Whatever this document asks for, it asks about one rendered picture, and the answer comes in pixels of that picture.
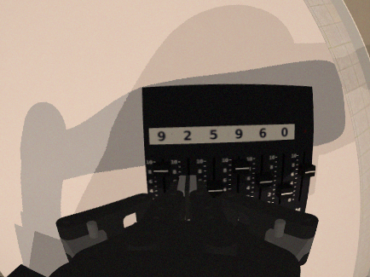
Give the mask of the black lighting desk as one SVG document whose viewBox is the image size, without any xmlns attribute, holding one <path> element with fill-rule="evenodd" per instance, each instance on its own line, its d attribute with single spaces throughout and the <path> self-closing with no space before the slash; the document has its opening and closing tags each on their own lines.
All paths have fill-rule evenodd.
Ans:
<svg viewBox="0 0 370 277">
<path fill-rule="evenodd" d="M 236 192 L 305 212 L 315 176 L 311 86 L 143 87 L 142 117 L 153 199 L 196 175 L 212 198 Z"/>
</svg>

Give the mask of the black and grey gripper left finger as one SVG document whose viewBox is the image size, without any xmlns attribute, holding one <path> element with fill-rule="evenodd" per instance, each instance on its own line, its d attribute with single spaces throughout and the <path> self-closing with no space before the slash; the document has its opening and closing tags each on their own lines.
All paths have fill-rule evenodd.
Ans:
<svg viewBox="0 0 370 277">
<path fill-rule="evenodd" d="M 58 219 L 55 224 L 68 261 L 79 251 L 127 230 L 127 251 L 162 251 L 173 221 L 188 219 L 187 187 L 188 176 L 180 176 L 161 199 L 139 193 Z M 136 222 L 125 228 L 124 218 L 133 213 Z"/>
</svg>

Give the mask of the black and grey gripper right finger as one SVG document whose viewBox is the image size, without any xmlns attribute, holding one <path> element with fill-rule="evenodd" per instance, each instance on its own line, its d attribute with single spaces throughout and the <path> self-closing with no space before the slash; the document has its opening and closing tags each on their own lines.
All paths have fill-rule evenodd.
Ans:
<svg viewBox="0 0 370 277">
<path fill-rule="evenodd" d="M 300 266 L 307 262 L 317 216 L 236 192 L 212 198 L 205 182 L 196 181 L 196 175 L 188 176 L 187 198 L 188 220 L 196 221 L 202 252 L 237 256 L 238 227 L 288 250 Z M 249 217 L 249 226 L 238 222 L 239 212 Z"/>
</svg>

